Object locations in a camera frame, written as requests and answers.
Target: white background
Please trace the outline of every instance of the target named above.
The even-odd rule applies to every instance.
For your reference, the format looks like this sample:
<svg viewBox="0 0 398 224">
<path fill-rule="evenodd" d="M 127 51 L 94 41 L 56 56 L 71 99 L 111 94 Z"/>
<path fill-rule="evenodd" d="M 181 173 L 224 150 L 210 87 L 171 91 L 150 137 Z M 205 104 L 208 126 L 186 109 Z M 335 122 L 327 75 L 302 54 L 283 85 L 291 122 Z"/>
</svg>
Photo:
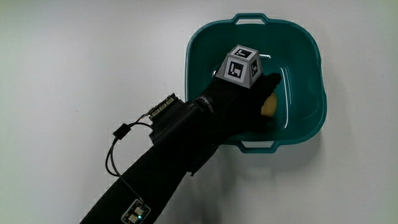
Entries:
<svg viewBox="0 0 398 224">
<path fill-rule="evenodd" d="M 397 1 L 0 1 L 0 223 L 78 223 L 111 133 L 175 92 L 201 26 L 239 12 L 317 40 L 328 115 L 275 154 L 221 147 L 157 223 L 398 223 Z M 117 145 L 126 170 L 150 147 Z"/>
</svg>

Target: white cube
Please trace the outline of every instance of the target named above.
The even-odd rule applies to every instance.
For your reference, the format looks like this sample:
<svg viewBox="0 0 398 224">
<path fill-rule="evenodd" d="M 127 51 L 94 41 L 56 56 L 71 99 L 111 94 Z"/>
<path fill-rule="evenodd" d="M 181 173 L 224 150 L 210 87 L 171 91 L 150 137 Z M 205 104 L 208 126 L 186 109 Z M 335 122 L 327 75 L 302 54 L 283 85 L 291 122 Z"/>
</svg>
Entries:
<svg viewBox="0 0 398 224">
<path fill-rule="evenodd" d="M 237 45 L 228 53 L 216 77 L 250 88 L 262 74 L 258 50 Z"/>
</svg>

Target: wire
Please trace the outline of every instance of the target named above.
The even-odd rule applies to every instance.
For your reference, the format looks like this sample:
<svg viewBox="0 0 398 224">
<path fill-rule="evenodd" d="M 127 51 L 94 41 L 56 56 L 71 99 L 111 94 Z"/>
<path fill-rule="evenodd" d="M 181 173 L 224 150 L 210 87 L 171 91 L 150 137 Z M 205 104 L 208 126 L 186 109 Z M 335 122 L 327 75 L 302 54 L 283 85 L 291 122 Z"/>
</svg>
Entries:
<svg viewBox="0 0 398 224">
<path fill-rule="evenodd" d="M 146 113 L 146 114 L 143 114 L 140 118 L 138 118 L 137 121 L 135 121 L 135 122 L 129 124 L 128 126 L 131 128 L 131 127 L 133 127 L 133 126 L 136 125 L 136 124 L 140 124 L 140 125 L 144 125 L 144 126 L 147 126 L 147 127 L 149 127 L 149 128 L 152 128 L 149 124 L 139 122 L 143 117 L 145 117 L 145 116 L 147 116 L 147 115 L 148 115 L 147 113 Z M 106 171 L 108 171 L 109 174 L 111 174 L 111 175 L 113 175 L 113 176 L 115 176 L 115 177 L 119 177 L 119 178 L 126 184 L 126 186 L 129 188 L 129 190 L 130 190 L 133 194 L 135 194 L 135 195 L 144 203 L 144 200 L 142 199 L 142 197 L 141 197 L 141 196 L 140 196 L 140 195 L 127 183 L 126 180 L 124 180 L 124 178 L 122 177 L 122 175 L 120 175 L 118 169 L 116 168 L 116 165 L 114 164 L 113 149 L 114 149 L 114 145 L 117 143 L 117 141 L 118 141 L 118 137 L 115 136 L 115 139 L 113 139 L 112 145 L 111 145 L 111 147 L 109 148 L 109 151 L 108 151 L 108 153 L 107 153 L 107 155 L 106 155 L 106 159 L 105 159 L 105 168 L 106 168 Z M 109 158 L 111 158 L 112 168 L 113 168 L 114 172 L 110 171 L 110 169 L 109 169 L 109 167 L 108 167 Z"/>
</svg>

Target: gloved hand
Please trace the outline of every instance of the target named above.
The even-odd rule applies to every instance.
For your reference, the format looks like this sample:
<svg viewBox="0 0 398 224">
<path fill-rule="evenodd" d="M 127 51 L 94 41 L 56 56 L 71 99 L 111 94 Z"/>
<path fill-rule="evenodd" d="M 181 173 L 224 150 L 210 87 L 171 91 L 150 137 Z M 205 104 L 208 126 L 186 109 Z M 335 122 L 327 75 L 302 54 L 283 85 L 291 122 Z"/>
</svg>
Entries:
<svg viewBox="0 0 398 224">
<path fill-rule="evenodd" d="M 282 77 L 278 73 L 262 74 L 248 89 L 213 77 L 201 96 L 211 99 L 215 111 L 210 116 L 206 138 L 220 145 L 229 137 L 245 131 L 264 132 L 272 118 L 261 115 L 261 106 L 272 94 Z"/>
</svg>

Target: yellow object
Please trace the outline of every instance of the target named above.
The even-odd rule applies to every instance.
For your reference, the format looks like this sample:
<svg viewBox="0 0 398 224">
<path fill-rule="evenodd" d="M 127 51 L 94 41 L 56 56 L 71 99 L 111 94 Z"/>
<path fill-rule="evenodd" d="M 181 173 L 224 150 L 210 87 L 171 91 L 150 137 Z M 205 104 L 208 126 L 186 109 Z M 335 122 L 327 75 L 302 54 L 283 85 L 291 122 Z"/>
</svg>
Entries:
<svg viewBox="0 0 398 224">
<path fill-rule="evenodd" d="M 264 102 L 261 107 L 261 115 L 267 117 L 273 117 L 278 106 L 278 97 L 276 97 L 275 92 L 273 92 Z"/>
</svg>

